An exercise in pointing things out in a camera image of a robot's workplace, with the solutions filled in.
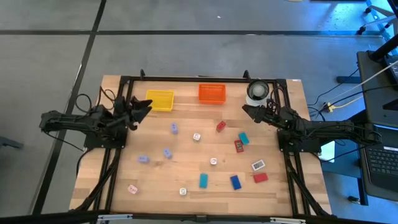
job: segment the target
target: gray concrete floor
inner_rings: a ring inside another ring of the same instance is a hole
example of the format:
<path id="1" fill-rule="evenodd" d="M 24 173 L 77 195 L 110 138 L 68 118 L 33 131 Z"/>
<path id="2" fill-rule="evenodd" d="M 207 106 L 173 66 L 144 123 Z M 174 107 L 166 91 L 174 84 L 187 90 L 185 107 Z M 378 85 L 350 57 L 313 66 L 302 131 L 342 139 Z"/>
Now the gray concrete floor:
<path id="1" fill-rule="evenodd" d="M 0 2 L 0 29 L 91 29 L 100 1 Z M 108 1 L 101 30 L 357 30 L 372 17 L 366 4 L 335 2 L 167 0 Z M 25 144 L 0 150 L 0 217 L 29 213 L 52 140 L 38 129 L 40 114 L 63 111 L 87 36 L 0 35 L 0 136 Z M 337 75 L 356 69 L 356 52 L 374 50 L 380 37 L 158 35 L 97 36 L 80 93 L 96 98 L 103 75 L 214 75 L 300 78 L 309 103 L 336 85 Z M 347 90 L 352 85 L 339 88 Z M 356 103 L 328 114 L 346 119 L 363 109 Z M 82 134 L 66 140 L 82 146 Z M 80 152 L 65 146 L 44 212 L 67 211 Z M 370 198 L 368 207 L 349 203 L 356 181 L 325 174 L 333 213 L 343 218 L 394 223 L 398 205 Z M 135 221 L 156 223 L 155 221 Z"/>

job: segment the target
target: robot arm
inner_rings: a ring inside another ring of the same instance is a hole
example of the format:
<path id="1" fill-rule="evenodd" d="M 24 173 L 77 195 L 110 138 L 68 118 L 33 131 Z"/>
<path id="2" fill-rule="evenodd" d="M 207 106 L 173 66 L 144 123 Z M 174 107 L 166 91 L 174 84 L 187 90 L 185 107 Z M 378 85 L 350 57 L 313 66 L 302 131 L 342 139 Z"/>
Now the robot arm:
<path id="1" fill-rule="evenodd" d="M 335 139 L 349 139 L 364 146 L 381 143 L 381 136 L 371 124 L 352 121 L 308 121 L 291 108 L 273 110 L 269 106 L 244 105 L 242 109 L 256 123 L 261 121 L 278 128 L 279 147 L 289 152 L 320 152 L 320 146 Z"/>
<path id="2" fill-rule="evenodd" d="M 114 101 L 114 113 L 103 105 L 92 108 L 86 115 L 67 115 L 58 111 L 42 114 L 40 129 L 50 131 L 74 130 L 86 135 L 85 147 L 119 148 L 126 143 L 127 128 L 136 130 L 136 123 L 141 123 L 152 109 L 152 100 L 139 101 L 133 97 L 126 103 L 123 96 Z"/>

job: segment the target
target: yellow basket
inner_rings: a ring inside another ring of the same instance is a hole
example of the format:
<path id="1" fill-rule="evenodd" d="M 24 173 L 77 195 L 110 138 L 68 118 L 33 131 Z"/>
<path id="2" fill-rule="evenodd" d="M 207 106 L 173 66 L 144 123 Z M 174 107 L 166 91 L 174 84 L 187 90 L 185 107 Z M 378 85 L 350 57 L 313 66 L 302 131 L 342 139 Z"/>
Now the yellow basket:
<path id="1" fill-rule="evenodd" d="M 150 105 L 154 111 L 171 111 L 173 109 L 174 91 L 148 90 L 147 100 L 153 100 Z"/>

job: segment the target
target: orange plastic bin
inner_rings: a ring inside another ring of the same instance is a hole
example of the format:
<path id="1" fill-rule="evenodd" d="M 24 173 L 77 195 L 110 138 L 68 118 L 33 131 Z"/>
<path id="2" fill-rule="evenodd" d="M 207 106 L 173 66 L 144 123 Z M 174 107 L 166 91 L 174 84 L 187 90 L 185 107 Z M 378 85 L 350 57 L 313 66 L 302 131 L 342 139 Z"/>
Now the orange plastic bin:
<path id="1" fill-rule="evenodd" d="M 224 84 L 199 84 L 199 102 L 203 104 L 225 103 Z"/>

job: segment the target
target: laptop keyboard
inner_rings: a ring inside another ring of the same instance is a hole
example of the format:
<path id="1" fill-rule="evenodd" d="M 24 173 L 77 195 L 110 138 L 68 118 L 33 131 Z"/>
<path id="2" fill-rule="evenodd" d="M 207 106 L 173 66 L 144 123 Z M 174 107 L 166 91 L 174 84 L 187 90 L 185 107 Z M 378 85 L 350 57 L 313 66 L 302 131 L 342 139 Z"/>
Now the laptop keyboard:
<path id="1" fill-rule="evenodd" d="M 367 148 L 371 172 L 398 176 L 398 152 L 387 149 Z"/>

